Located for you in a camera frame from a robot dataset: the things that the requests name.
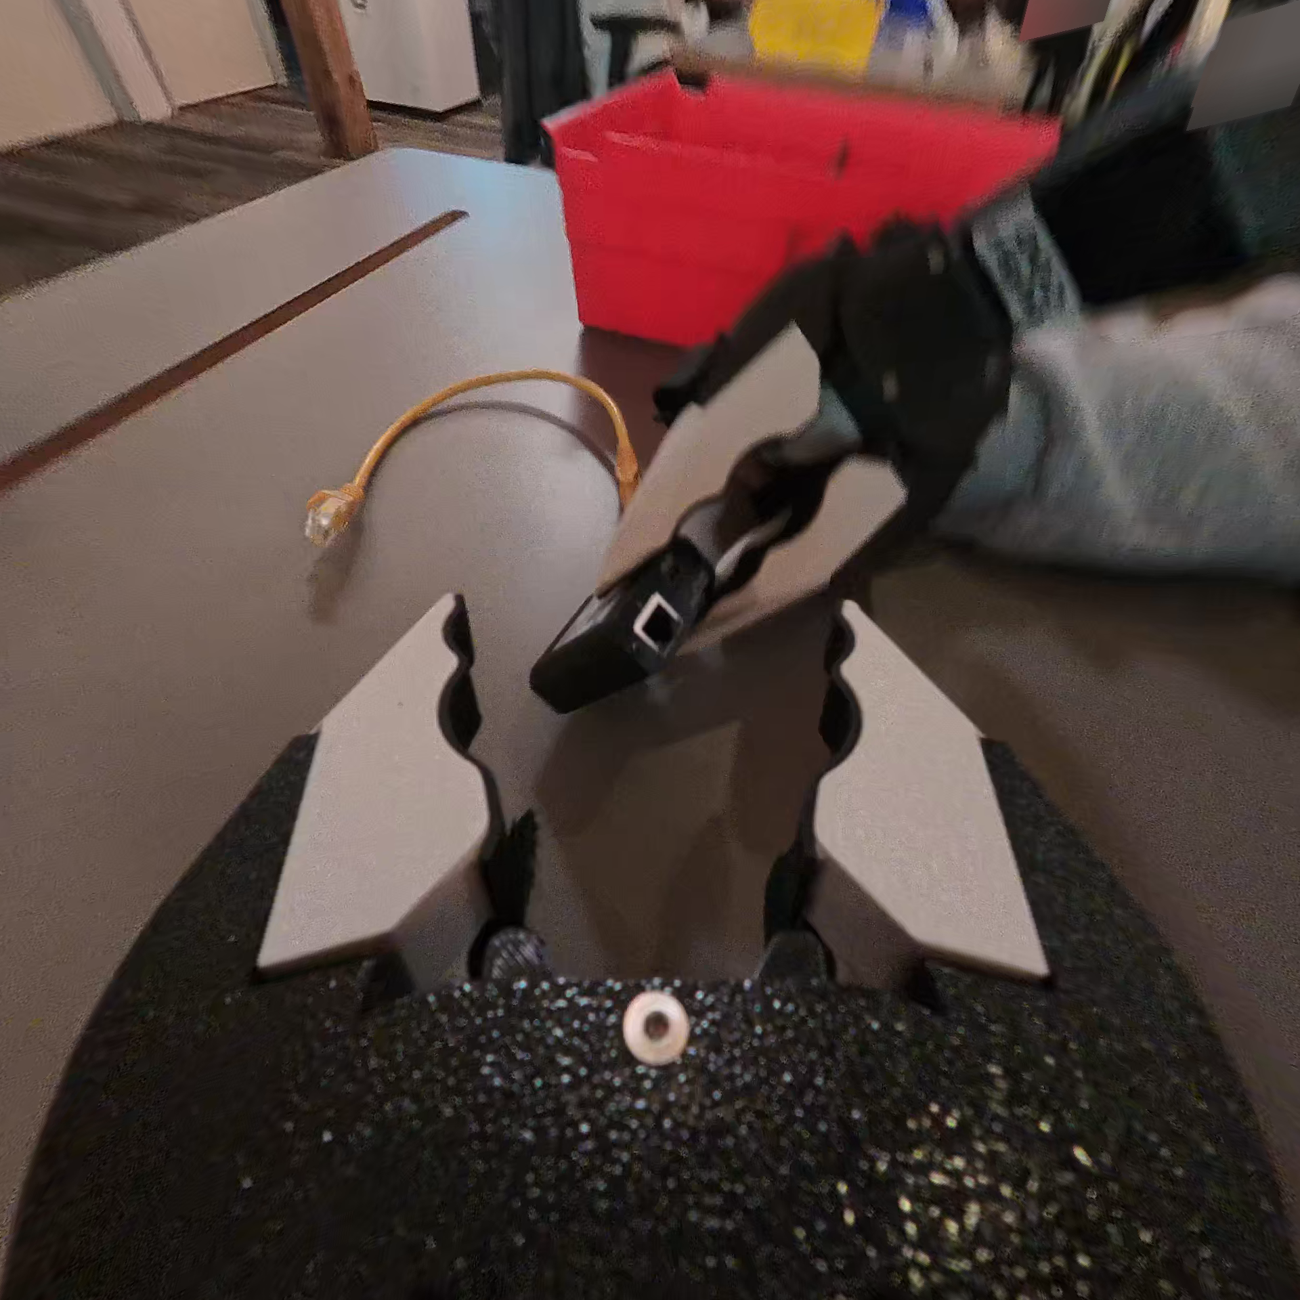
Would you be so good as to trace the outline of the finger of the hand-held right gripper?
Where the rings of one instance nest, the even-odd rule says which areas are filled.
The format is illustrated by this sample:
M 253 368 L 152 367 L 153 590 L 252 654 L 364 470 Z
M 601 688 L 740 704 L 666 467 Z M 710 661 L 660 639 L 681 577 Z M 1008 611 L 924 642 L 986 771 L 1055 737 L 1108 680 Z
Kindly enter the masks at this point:
M 800 604 L 905 501 L 897 473 L 863 455 L 776 463 L 692 451 L 675 456 L 676 528 L 714 571 L 711 603 L 677 650 L 696 655 Z
M 757 448 L 807 427 L 821 404 L 821 363 L 796 325 L 786 326 L 706 402 L 673 421 L 624 508 L 596 592 L 608 593 L 675 539 L 698 506 L 719 498 Z

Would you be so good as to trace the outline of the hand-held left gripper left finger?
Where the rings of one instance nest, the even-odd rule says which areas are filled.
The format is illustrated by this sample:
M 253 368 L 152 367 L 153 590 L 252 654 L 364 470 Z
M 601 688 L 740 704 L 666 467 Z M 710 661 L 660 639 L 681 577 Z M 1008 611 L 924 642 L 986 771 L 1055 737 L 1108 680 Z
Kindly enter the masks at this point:
M 462 593 L 447 593 L 331 708 L 268 911 L 267 979 L 396 959 L 420 990 L 467 978 L 507 833 L 473 754 L 480 704 Z

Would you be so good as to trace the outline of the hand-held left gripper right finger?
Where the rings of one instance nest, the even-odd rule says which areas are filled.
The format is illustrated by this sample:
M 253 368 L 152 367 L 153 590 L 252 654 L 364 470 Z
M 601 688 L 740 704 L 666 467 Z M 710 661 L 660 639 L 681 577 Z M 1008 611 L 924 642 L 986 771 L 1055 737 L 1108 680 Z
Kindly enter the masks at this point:
M 853 600 L 825 669 L 826 762 L 765 884 L 768 949 L 817 947 L 878 990 L 918 991 L 932 967 L 1051 983 L 983 733 Z

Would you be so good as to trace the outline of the black ethernet adapter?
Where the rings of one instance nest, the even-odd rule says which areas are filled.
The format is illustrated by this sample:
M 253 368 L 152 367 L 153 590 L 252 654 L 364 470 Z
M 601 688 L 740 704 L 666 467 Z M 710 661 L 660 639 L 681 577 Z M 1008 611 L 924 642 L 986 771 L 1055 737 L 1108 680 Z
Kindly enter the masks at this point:
M 532 665 L 530 691 L 570 714 L 658 674 L 707 612 L 714 584 L 706 557 L 675 539 L 578 608 Z

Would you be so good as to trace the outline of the person's right forearm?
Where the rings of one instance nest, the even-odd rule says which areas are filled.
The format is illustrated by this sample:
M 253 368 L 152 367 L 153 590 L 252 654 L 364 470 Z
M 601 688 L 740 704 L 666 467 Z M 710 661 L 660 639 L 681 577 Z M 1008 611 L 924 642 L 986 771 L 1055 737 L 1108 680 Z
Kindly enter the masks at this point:
M 1299 578 L 1299 280 L 1165 320 L 1024 333 L 1005 412 L 933 524 L 947 542 L 1107 573 Z

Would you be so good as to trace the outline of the red plastic bin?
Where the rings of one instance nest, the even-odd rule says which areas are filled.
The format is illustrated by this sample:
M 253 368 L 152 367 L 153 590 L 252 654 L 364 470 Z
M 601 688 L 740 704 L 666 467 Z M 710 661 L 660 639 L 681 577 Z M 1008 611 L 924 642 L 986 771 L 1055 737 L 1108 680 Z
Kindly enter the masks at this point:
M 643 76 L 543 123 L 587 329 L 710 343 L 787 267 L 951 223 L 1056 150 L 1042 114 L 756 76 Z

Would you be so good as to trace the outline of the yellow container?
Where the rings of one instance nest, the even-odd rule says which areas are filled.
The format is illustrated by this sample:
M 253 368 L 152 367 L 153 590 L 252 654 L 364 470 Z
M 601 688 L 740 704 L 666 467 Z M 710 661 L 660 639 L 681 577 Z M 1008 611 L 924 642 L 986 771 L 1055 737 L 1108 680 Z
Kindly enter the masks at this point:
M 756 60 L 860 77 L 887 10 L 884 1 L 753 1 L 749 35 Z

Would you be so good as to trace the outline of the white cabinet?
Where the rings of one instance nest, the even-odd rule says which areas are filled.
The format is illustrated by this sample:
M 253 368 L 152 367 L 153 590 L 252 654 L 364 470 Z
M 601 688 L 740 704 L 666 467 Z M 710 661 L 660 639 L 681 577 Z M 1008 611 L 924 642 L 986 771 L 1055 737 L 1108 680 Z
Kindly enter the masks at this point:
M 480 103 L 467 1 L 339 1 L 337 8 L 367 102 L 435 115 Z

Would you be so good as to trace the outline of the wooden post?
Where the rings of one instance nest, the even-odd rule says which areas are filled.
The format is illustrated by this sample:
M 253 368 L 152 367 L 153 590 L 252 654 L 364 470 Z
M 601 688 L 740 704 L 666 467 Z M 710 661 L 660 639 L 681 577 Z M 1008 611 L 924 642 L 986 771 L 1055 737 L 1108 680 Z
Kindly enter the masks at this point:
M 305 98 L 325 154 L 358 160 L 379 148 L 350 35 L 337 1 L 282 1 Z

